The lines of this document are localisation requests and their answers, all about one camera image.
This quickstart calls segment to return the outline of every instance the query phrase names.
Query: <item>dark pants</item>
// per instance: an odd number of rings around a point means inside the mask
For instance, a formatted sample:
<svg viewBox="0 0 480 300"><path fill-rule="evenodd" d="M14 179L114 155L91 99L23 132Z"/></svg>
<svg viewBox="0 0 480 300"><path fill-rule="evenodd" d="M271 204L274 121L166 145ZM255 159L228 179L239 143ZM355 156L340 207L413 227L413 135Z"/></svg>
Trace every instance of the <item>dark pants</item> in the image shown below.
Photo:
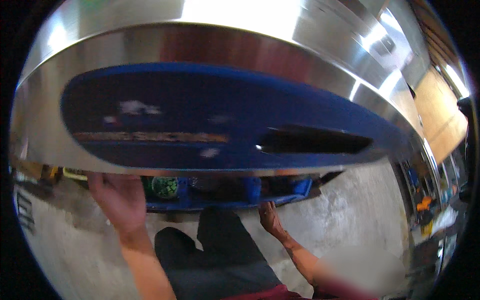
<svg viewBox="0 0 480 300"><path fill-rule="evenodd" d="M197 239L203 251L178 229L155 235L155 253L178 300L215 300L281 284L235 213L204 209Z"/></svg>

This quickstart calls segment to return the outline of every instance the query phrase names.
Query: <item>human hand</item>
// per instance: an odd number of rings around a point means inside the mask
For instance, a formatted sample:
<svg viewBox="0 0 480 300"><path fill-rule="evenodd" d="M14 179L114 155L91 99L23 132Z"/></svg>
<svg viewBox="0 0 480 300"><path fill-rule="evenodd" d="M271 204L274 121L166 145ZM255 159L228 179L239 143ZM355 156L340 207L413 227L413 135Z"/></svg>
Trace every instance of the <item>human hand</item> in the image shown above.
<svg viewBox="0 0 480 300"><path fill-rule="evenodd" d="M283 229L274 202L260 203L258 214L260 215L260 223L268 233L273 235L280 242L284 242L288 239L288 232Z"/></svg>
<svg viewBox="0 0 480 300"><path fill-rule="evenodd" d="M145 227L145 193L137 175L88 172L92 197L119 235Z"/></svg>

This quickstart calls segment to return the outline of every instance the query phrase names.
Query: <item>red shirt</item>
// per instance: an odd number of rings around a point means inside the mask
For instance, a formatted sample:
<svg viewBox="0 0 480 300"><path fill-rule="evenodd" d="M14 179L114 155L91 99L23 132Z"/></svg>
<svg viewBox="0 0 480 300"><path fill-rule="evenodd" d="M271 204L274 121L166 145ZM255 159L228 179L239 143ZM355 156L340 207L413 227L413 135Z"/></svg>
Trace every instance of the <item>red shirt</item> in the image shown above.
<svg viewBox="0 0 480 300"><path fill-rule="evenodd" d="M356 290L355 288L348 287L347 285L340 284L338 282L330 283L328 285L327 293L324 289L316 288L313 292L313 299L338 299L338 300L378 300L377 298L372 298L366 296L364 293ZM342 295L343 298L338 298L333 296L330 293L336 295ZM223 300L309 300L300 296L300 294L291 292L287 289L287 286L282 284L269 289L263 292L248 294L248 295L238 295Z"/></svg>

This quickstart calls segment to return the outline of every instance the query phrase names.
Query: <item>orange object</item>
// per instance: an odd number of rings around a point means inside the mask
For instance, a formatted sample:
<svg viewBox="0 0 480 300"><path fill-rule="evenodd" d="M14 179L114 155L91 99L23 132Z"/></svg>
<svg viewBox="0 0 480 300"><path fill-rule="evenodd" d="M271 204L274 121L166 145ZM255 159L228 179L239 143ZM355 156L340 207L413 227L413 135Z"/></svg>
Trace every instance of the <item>orange object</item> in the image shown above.
<svg viewBox="0 0 480 300"><path fill-rule="evenodd" d="M432 198L430 196L423 197L422 201L417 204L417 211L429 209L430 203L432 203Z"/></svg>

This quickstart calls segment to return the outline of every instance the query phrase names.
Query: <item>blue tray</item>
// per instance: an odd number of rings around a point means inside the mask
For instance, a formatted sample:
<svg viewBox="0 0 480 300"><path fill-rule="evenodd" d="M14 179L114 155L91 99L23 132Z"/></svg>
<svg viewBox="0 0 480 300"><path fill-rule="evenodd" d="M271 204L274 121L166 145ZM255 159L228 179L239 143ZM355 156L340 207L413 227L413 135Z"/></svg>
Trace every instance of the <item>blue tray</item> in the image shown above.
<svg viewBox="0 0 480 300"><path fill-rule="evenodd" d="M177 198L162 201L159 198L147 196L147 210L149 212L165 212L165 211L201 211L205 207L216 206L225 209L245 209L255 208L260 202L273 201L277 205L295 202L308 196L312 187L312 180L298 180L291 184L292 194L282 196L263 196L262 181L258 177L243 178L244 195L242 201L214 201L204 196L192 193L188 185L188 178L178 178L179 186Z"/></svg>

